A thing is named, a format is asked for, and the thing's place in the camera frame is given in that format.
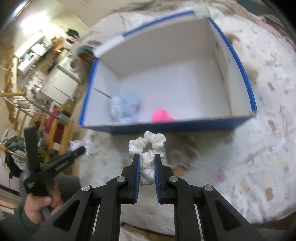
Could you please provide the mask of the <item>green sleeve left forearm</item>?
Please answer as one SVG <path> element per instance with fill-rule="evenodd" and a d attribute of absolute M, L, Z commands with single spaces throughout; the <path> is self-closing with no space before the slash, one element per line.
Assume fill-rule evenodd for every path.
<path fill-rule="evenodd" d="M 22 203 L 14 209 L 14 214 L 1 220 L 1 229 L 8 240 L 30 240 L 39 228 L 29 220 Z"/>

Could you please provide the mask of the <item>person's left hand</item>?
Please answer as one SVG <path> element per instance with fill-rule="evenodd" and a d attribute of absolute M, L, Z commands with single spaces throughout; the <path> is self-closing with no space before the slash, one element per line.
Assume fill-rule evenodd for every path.
<path fill-rule="evenodd" d="M 55 183 L 53 186 L 52 197 L 41 197 L 29 194 L 25 201 L 24 212 L 33 224 L 41 226 L 46 222 L 42 213 L 43 208 L 47 208 L 48 206 L 52 207 L 53 210 L 51 211 L 50 216 L 53 216 L 63 204 L 64 202 L 62 201 L 58 184 Z"/>

